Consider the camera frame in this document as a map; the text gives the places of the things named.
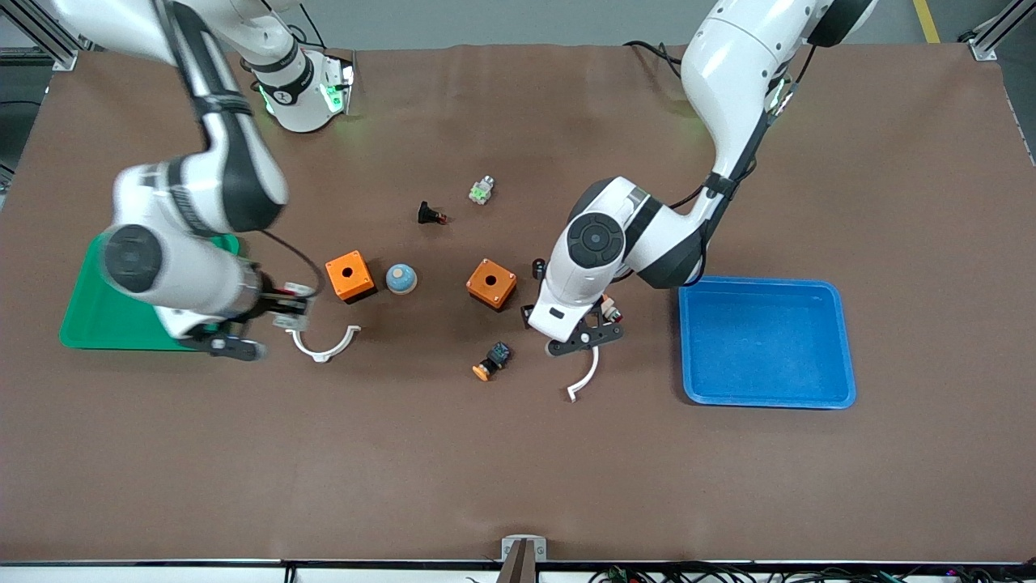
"green tray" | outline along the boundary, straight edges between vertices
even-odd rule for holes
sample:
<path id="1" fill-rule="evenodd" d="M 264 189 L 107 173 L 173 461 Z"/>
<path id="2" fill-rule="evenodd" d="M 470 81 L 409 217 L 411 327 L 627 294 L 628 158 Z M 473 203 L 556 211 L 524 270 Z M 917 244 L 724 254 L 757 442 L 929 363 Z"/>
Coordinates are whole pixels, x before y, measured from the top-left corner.
<path id="1" fill-rule="evenodd" d="M 94 237 L 86 250 L 58 334 L 61 344 L 69 349 L 192 351 L 169 338 L 154 307 L 123 296 L 105 281 L 98 258 L 102 237 Z M 240 241 L 232 234 L 213 236 L 212 242 L 235 255 L 240 252 Z"/>

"brown table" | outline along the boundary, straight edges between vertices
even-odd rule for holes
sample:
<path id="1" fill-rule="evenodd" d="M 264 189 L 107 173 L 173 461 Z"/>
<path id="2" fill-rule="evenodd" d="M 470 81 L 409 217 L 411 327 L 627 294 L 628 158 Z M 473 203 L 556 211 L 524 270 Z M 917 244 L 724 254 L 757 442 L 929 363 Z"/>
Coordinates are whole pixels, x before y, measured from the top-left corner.
<path id="1" fill-rule="evenodd" d="M 822 51 L 759 152 L 710 272 L 841 290 L 859 398 L 842 412 L 682 397 L 674 294 L 613 293 L 627 337 L 550 359 L 522 329 L 531 259 L 591 182 L 675 200 L 708 172 L 664 66 L 623 48 L 459 47 L 359 57 L 357 116 L 259 123 L 292 186 L 276 232 L 421 281 L 325 295 L 316 366 L 82 352 L 58 328 L 122 168 L 200 145 L 175 72 L 86 54 L 58 74 L 0 213 L 0 558 L 478 558 L 516 531 L 567 559 L 1017 560 L 1036 545 L 1036 174 L 1000 69 L 962 46 Z M 256 95 L 253 101 L 258 105 Z M 466 199 L 497 179 L 492 201 Z M 429 200 L 456 221 L 419 226 Z M 305 267 L 262 237 L 278 278 Z M 511 310 L 469 299 L 483 257 Z M 496 341 L 513 366 L 470 374 Z"/>

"green and white connector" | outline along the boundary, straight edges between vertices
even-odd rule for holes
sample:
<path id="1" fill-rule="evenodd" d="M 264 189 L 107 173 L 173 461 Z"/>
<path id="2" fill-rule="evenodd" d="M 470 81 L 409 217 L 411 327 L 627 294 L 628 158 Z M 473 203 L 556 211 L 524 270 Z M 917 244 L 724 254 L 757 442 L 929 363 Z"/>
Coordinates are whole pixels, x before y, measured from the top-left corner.
<path id="1" fill-rule="evenodd" d="M 489 202 L 489 197 L 493 195 L 494 183 L 496 183 L 496 181 L 492 176 L 486 176 L 478 182 L 474 182 L 474 185 L 471 186 L 471 192 L 467 195 L 467 197 L 479 204 L 485 204 Z"/>

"blue tray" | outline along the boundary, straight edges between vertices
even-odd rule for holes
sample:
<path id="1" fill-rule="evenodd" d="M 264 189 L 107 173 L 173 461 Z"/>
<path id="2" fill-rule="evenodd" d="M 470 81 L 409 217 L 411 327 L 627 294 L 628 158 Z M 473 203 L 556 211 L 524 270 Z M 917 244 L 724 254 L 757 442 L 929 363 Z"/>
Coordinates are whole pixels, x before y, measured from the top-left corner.
<path id="1" fill-rule="evenodd" d="M 684 391 L 702 405 L 845 409 L 856 401 L 838 290 L 704 276 L 680 289 Z"/>

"orange cube with hole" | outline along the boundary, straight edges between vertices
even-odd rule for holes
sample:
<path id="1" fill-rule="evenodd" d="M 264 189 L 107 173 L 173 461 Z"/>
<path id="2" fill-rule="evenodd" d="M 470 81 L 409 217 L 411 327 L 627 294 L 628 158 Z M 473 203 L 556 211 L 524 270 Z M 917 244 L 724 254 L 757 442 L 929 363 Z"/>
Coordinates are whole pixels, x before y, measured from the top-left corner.
<path id="1" fill-rule="evenodd" d="M 500 312 L 517 285 L 515 273 L 489 259 L 483 259 L 467 280 L 467 291 L 476 300 Z"/>
<path id="2" fill-rule="evenodd" d="M 358 302 L 377 291 L 374 278 L 359 251 L 346 253 L 325 263 L 335 295 L 346 304 Z"/>

